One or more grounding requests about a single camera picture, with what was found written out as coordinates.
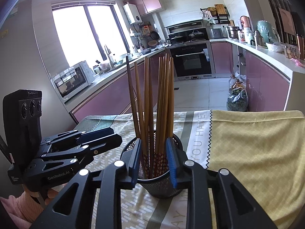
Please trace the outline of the hand in pink sleeve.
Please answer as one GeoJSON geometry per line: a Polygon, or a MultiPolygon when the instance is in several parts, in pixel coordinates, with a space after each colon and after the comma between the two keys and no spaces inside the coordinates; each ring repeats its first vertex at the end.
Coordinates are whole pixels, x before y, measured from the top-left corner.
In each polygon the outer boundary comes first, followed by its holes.
{"type": "Polygon", "coordinates": [[[1,228],[30,228],[45,210],[38,201],[39,193],[22,187],[24,192],[18,197],[1,197],[1,228]]]}

